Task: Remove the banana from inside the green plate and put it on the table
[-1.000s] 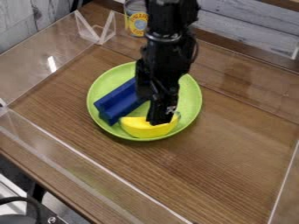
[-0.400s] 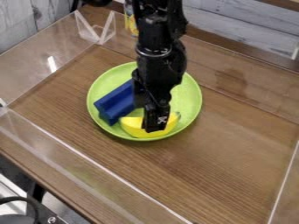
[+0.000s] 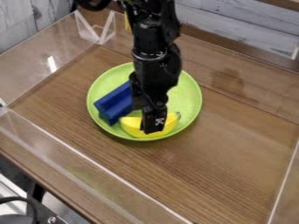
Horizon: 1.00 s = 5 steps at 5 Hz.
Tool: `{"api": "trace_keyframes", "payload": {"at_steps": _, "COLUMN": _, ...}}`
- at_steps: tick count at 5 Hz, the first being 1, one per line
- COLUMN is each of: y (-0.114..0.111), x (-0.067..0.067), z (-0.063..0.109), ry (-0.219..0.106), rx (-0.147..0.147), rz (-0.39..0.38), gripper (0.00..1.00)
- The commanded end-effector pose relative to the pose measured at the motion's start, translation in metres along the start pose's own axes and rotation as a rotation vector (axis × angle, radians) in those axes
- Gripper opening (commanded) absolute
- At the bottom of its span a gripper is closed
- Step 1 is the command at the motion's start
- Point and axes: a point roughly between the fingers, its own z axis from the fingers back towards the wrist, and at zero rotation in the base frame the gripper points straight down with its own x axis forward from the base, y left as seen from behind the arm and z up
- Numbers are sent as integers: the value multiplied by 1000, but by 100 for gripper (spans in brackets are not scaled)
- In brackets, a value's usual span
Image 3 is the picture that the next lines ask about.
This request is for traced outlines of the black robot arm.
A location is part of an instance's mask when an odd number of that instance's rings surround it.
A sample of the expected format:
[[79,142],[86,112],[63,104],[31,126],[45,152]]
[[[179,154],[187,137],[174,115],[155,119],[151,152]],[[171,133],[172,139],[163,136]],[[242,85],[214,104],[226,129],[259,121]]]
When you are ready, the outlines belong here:
[[167,120],[168,91],[183,70],[175,0],[75,0],[88,11],[104,10],[116,2],[127,15],[132,32],[134,72],[130,74],[134,108],[143,112],[140,130],[162,131]]

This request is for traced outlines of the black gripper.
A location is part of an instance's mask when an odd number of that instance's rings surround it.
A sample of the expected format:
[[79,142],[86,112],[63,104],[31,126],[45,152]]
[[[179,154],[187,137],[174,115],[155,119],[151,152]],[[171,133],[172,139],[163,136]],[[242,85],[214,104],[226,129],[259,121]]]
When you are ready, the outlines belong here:
[[134,72],[130,74],[134,108],[143,110],[140,130],[152,134],[164,130],[168,91],[178,85],[183,70],[178,46],[163,51],[132,49]]

